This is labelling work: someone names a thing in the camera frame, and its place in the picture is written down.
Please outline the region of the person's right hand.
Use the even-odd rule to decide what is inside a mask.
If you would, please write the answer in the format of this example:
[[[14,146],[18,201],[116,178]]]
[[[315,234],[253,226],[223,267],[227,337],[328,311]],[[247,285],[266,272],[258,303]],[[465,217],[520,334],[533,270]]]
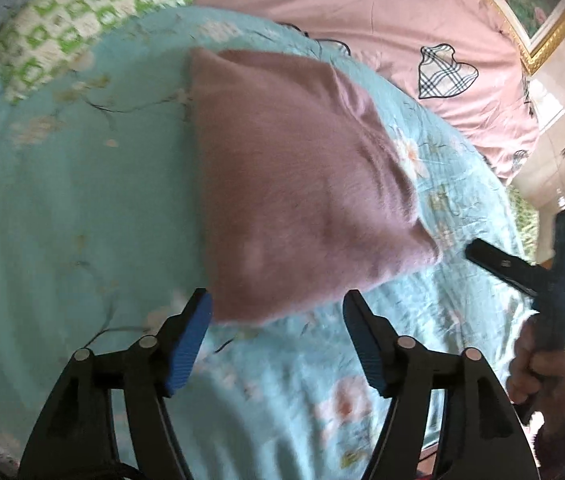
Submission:
[[[537,317],[522,325],[514,344],[506,390],[513,404],[523,404],[532,396],[544,417],[544,432],[552,437],[565,428],[565,350],[537,348]]]

